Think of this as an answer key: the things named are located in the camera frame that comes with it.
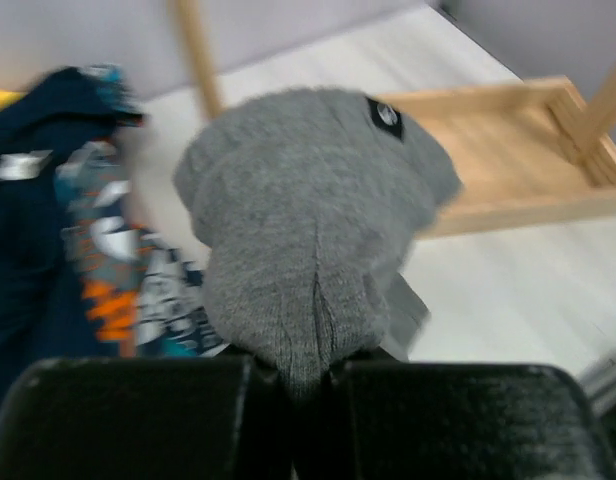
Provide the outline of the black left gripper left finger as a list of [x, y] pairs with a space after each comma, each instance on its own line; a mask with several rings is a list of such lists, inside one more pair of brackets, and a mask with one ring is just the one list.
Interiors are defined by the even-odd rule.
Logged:
[[0, 408], [0, 479], [287, 479], [283, 416], [245, 356], [42, 360]]

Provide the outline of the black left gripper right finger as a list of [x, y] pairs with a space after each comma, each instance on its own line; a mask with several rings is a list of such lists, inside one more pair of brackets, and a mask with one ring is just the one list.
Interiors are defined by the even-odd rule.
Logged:
[[580, 384], [528, 363], [337, 362], [298, 412], [301, 479], [616, 479]]

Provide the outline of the patterned blue orange shorts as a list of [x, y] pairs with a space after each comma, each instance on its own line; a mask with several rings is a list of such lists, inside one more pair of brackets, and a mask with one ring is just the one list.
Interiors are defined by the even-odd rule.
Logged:
[[75, 151], [57, 169], [55, 191], [67, 210], [62, 236], [86, 317], [110, 355], [214, 357], [226, 348], [202, 305], [202, 270], [132, 222], [131, 181], [114, 140]]

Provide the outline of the navy blue shorts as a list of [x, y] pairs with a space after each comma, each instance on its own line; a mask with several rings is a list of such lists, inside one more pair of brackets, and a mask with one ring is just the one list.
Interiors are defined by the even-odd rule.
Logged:
[[55, 170], [86, 143], [142, 120], [110, 65], [56, 70], [0, 109], [0, 404], [38, 360], [110, 353], [66, 255]]

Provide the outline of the grey shorts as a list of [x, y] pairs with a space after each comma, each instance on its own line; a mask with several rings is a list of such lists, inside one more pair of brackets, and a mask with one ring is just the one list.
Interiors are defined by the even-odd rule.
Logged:
[[211, 325], [312, 397], [335, 363], [379, 346], [415, 235], [460, 193], [444, 148], [357, 90], [300, 88], [231, 108], [173, 174], [197, 239]]

